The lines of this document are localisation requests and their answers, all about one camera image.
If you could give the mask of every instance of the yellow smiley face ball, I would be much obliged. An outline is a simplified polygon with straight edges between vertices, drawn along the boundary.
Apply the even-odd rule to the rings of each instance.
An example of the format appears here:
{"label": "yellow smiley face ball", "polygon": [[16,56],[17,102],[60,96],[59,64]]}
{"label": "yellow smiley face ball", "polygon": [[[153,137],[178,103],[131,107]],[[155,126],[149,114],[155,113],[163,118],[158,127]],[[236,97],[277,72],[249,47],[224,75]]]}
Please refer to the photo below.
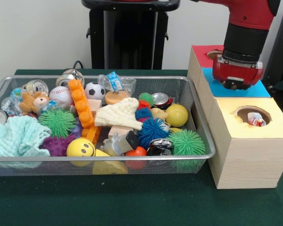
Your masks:
{"label": "yellow smiley face ball", "polygon": [[95,147],[93,143],[86,138],[78,138],[72,141],[67,148],[67,156],[72,157],[90,157],[95,156]]}
{"label": "yellow smiley face ball", "polygon": [[171,105],[166,109],[166,122],[172,127],[181,127],[188,121],[188,111],[182,105]]}

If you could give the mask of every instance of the green tablecloth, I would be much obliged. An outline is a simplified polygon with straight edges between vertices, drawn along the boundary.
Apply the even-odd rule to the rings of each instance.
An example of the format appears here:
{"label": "green tablecloth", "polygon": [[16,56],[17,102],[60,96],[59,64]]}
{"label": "green tablecloth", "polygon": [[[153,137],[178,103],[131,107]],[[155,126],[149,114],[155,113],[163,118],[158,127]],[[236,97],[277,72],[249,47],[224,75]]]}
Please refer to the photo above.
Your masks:
{"label": "green tablecloth", "polygon": [[[118,73],[185,75],[186,71]],[[1,177],[0,226],[4,225],[283,226],[283,176],[276,189],[250,190],[216,190],[207,163],[196,175]]]}

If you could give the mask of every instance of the green koosh ball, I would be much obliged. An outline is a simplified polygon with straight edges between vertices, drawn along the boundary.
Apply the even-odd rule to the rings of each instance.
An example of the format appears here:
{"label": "green koosh ball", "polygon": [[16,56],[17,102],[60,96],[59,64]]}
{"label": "green koosh ball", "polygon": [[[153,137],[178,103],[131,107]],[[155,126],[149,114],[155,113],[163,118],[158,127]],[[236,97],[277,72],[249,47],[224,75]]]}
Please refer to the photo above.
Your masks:
{"label": "green koosh ball", "polygon": [[51,136],[66,138],[75,127],[75,117],[68,111],[54,109],[45,111],[39,117],[39,123],[51,129]]}
{"label": "green koosh ball", "polygon": [[154,97],[149,93],[141,93],[139,99],[147,101],[151,107],[154,105]]}
{"label": "green koosh ball", "polygon": [[[186,130],[172,133],[168,139],[173,142],[173,155],[203,155],[206,153],[205,144],[198,133]],[[179,172],[196,173],[205,159],[174,160],[172,165]]]}

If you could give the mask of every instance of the teddy bear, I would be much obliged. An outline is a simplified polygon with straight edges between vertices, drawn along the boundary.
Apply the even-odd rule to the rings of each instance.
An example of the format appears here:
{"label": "teddy bear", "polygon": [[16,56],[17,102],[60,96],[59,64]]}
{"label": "teddy bear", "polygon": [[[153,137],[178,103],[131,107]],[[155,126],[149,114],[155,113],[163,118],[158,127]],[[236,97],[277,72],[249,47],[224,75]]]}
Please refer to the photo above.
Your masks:
{"label": "teddy bear", "polygon": [[46,93],[40,91],[35,92],[32,96],[28,92],[25,92],[22,98],[23,102],[19,103],[19,107],[23,111],[23,114],[30,112],[39,114],[41,105],[49,101],[49,97],[46,96]]}

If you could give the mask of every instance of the black cable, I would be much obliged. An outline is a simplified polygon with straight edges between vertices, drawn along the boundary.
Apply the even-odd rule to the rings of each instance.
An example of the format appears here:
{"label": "black cable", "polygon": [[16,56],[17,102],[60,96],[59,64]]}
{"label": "black cable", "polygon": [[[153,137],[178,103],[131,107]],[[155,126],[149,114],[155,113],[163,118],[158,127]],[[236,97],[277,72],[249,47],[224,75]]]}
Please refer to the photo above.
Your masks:
{"label": "black cable", "polygon": [[81,68],[84,69],[82,62],[79,61],[79,60],[77,60],[77,61],[75,62],[74,66],[73,66],[72,68],[75,69],[75,67],[76,67],[77,64],[80,64]]}

